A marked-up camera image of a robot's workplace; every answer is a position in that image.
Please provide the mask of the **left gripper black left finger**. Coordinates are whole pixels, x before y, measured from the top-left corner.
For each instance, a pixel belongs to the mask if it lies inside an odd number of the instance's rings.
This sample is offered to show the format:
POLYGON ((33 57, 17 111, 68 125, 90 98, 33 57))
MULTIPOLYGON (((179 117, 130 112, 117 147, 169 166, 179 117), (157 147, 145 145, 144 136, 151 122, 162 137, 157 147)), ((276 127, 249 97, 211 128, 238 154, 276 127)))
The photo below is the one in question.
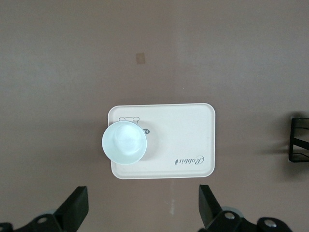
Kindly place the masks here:
POLYGON ((76 232, 88 214, 87 187, 77 187, 52 214, 43 214, 27 225, 14 229, 11 223, 1 223, 2 232, 76 232))

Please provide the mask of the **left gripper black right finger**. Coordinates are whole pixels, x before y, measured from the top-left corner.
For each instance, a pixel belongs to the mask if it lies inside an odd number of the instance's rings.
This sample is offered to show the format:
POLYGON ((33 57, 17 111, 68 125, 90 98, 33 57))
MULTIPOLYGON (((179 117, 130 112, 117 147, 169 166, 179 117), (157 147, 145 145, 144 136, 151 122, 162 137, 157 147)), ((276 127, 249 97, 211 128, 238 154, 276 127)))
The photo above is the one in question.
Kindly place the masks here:
POLYGON ((200 185, 198 208, 204 227, 201 232, 290 232, 277 218, 261 217, 254 224, 233 207, 221 207, 208 185, 200 185))

